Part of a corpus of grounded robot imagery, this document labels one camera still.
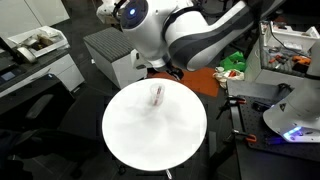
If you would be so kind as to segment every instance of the black cable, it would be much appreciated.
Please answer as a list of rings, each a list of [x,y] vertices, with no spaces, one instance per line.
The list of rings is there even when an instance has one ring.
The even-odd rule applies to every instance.
[[[305,55],[305,54],[302,54],[302,53],[299,53],[299,52],[297,52],[297,51],[295,51],[295,50],[293,50],[293,49],[287,48],[287,47],[286,47],[278,38],[276,38],[276,36],[273,34],[271,21],[270,21],[269,26],[270,26],[270,33],[271,33],[272,37],[273,37],[275,40],[277,40],[285,49],[287,49],[287,50],[289,50],[289,51],[292,51],[292,52],[294,52],[294,53],[296,53],[296,54],[299,54],[300,56],[305,56],[305,57],[311,59],[311,57],[308,57],[308,56]]]

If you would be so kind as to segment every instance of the white bin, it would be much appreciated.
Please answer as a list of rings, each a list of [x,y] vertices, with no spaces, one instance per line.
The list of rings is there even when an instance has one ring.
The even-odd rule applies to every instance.
[[[287,48],[293,48],[297,50],[302,50],[307,52],[313,44],[320,39],[319,33],[314,26],[309,28],[306,32],[293,31],[291,26],[285,26],[287,29],[277,29],[274,28],[271,22],[273,35],[280,40]],[[270,32],[270,27],[267,28],[265,45],[276,47],[281,46],[281,44],[272,36]]]

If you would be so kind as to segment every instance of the transparent cup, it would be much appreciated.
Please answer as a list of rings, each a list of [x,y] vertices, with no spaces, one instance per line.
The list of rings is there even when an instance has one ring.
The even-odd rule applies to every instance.
[[[150,87],[151,92],[151,104],[153,106],[159,106],[163,102],[163,96],[165,92],[165,86],[163,84],[157,83]]]

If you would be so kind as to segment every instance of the round tabletop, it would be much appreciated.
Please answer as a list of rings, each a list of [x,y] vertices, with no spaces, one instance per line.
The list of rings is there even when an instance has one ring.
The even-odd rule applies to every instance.
[[[150,87],[165,86],[163,102],[151,103]],[[188,160],[207,129],[203,104],[186,86],[167,79],[147,79],[122,89],[110,101],[102,123],[113,155],[136,169],[160,171]]]

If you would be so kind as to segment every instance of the dark floor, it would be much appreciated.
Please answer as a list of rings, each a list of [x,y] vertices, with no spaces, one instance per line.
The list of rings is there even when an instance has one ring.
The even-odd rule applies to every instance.
[[[91,0],[65,0],[63,1],[70,15],[70,20],[62,22],[54,27],[61,30],[67,37],[71,48],[70,55],[80,69],[86,80],[86,84],[76,92],[78,99],[90,99],[103,96],[112,96],[119,89],[105,77],[94,64],[91,63],[91,56],[84,45],[83,37],[100,30],[107,28],[107,25],[102,24],[96,17],[96,9],[101,2]],[[222,4],[218,2],[214,9],[222,8]],[[227,54],[234,52],[232,48],[227,49]],[[219,62],[219,57],[214,60],[209,67],[216,67]],[[219,142],[225,138],[231,129],[231,121],[228,119],[228,114],[224,114],[219,121],[215,120],[218,112],[218,107],[223,103],[224,90],[219,90],[217,98],[198,94],[201,101],[204,103],[208,116],[208,131],[217,132]],[[84,111],[89,112],[90,108],[84,107]],[[93,131],[90,131],[85,122],[75,122],[77,126],[68,126],[66,129],[73,133],[92,138]],[[183,163],[184,167],[171,169],[174,179],[181,180],[202,180],[207,179],[207,174],[210,171],[208,168],[208,144],[206,141],[202,144],[198,152],[195,153],[188,161]],[[25,170],[33,173],[35,180],[68,180],[72,179],[69,174],[75,167],[74,162],[67,161],[57,155],[41,156],[29,160],[24,160]],[[231,157],[217,171],[214,179],[230,180],[239,179],[238,164],[235,156]],[[146,173],[132,168],[127,168],[127,173],[120,176],[117,173],[117,166],[112,160],[110,151],[104,148],[104,143],[101,142],[99,153],[95,157],[87,160],[82,167],[83,175],[81,180],[164,180],[167,179],[165,172]]]

